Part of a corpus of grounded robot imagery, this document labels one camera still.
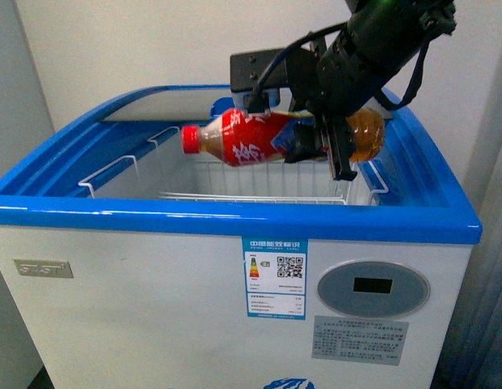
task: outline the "red bottle cap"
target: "red bottle cap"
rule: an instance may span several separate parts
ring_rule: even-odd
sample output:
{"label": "red bottle cap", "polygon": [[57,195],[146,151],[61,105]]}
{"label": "red bottle cap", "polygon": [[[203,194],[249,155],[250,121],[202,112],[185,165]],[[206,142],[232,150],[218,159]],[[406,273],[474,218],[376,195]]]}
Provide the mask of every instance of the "red bottle cap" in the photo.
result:
{"label": "red bottle cap", "polygon": [[198,154],[200,152],[198,129],[198,126],[184,126],[182,128],[182,149],[186,154]]}

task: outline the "black cable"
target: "black cable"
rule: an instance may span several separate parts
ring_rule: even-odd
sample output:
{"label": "black cable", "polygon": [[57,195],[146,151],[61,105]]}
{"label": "black cable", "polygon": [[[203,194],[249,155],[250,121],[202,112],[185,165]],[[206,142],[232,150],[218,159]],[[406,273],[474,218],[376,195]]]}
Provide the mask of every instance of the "black cable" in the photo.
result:
{"label": "black cable", "polygon": [[261,95],[264,90],[264,85],[267,82],[268,77],[272,74],[274,69],[280,64],[281,61],[285,59],[287,55],[292,53],[294,50],[299,49],[304,44],[313,41],[315,39],[321,38],[322,36],[327,36],[333,32],[338,32],[343,30],[346,27],[346,22],[335,24],[330,27],[323,28],[322,30],[311,32],[308,35],[300,38],[290,45],[286,46],[281,52],[276,54],[276,56],[272,59],[272,61],[267,65],[265,70],[262,72],[261,76],[256,81],[256,85],[252,88],[251,99],[254,100],[256,97]]}
{"label": "black cable", "polygon": [[445,21],[438,25],[438,27],[430,30],[423,39],[422,46],[420,47],[420,54],[418,56],[417,62],[414,66],[413,74],[411,75],[411,80],[407,89],[405,90],[404,97],[401,102],[395,104],[391,102],[389,97],[387,97],[382,89],[376,92],[374,95],[375,99],[388,111],[396,111],[402,107],[408,105],[416,97],[418,90],[422,86],[423,80],[423,63],[425,62],[427,51],[429,50],[429,44],[432,40],[440,36],[441,34],[451,34],[456,27],[454,22],[446,23]]}

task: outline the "qr code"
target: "qr code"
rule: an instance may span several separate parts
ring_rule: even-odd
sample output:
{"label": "qr code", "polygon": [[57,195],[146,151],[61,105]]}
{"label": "qr code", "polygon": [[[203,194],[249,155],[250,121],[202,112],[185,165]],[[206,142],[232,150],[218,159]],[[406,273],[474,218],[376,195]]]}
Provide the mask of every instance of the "qr code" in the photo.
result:
{"label": "qr code", "polygon": [[300,257],[277,257],[277,276],[302,278],[303,260]]}

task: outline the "white freezer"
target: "white freezer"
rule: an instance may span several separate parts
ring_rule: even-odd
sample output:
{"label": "white freezer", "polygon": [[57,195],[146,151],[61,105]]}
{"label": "white freezer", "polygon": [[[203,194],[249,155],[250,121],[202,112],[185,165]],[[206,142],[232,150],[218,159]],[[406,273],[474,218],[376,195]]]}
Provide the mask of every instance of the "white freezer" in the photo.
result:
{"label": "white freezer", "polygon": [[[184,156],[226,93],[121,96],[0,181],[0,269],[55,387],[428,388],[481,226],[425,130],[395,113],[351,185]],[[164,118],[122,117],[145,104]]]}

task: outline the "plastic bottle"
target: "plastic bottle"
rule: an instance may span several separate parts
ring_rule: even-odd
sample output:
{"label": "plastic bottle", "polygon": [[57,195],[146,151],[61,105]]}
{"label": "plastic bottle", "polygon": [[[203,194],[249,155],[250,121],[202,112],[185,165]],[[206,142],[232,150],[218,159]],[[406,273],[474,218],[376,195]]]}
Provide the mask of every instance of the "plastic bottle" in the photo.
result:
{"label": "plastic bottle", "polygon": [[[346,120],[357,144],[350,161],[375,157],[384,144],[384,119],[373,109],[360,109]],[[314,118],[277,112],[246,118],[241,110],[228,109],[206,127],[184,126],[182,147],[186,154],[208,152],[230,166],[280,160],[294,146],[294,125],[299,122],[313,125]]]}

